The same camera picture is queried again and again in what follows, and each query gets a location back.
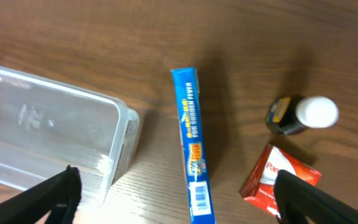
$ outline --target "red box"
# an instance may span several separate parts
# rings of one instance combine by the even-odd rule
[[[296,160],[277,146],[268,144],[240,194],[244,200],[275,217],[280,217],[280,213],[273,187],[280,169],[287,170],[313,186],[321,177],[317,170]]]

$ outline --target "wooden table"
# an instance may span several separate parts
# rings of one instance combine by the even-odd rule
[[[286,93],[332,98],[337,125],[288,141],[318,188],[358,209],[358,1],[0,0],[0,65],[123,99],[143,121],[133,165],[76,223],[189,223],[170,69],[199,71],[218,223],[275,223],[238,191]],[[18,191],[0,185],[0,202]]]

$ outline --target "barcode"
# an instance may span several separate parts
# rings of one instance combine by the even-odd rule
[[[190,182],[191,211],[194,216],[211,214],[206,181]]]

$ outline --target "white lid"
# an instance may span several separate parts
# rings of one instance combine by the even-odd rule
[[[328,128],[338,120],[339,110],[329,98],[313,96],[300,101],[296,106],[296,117],[305,126]]]

